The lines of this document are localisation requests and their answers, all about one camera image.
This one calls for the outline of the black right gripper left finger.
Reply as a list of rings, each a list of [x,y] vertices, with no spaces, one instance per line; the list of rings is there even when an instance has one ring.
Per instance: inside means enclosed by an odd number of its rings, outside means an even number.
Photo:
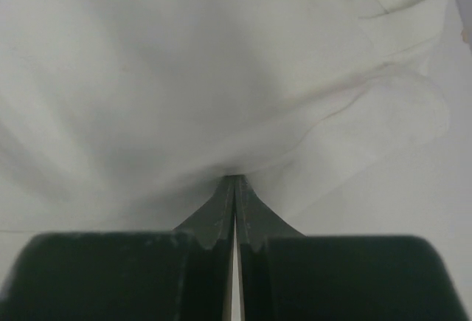
[[[9,276],[11,320],[229,320],[235,180],[169,232],[36,235]]]

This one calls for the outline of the white t shirt robot print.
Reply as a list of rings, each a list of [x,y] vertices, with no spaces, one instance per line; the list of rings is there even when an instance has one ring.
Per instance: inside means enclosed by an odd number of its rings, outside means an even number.
[[[1,230],[178,218],[243,174],[294,215],[448,127],[448,0],[1,0]]]

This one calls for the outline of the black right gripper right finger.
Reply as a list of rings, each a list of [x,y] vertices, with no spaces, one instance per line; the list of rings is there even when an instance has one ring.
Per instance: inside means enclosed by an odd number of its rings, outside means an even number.
[[[459,320],[445,264],[408,235],[306,236],[235,178],[244,320]]]

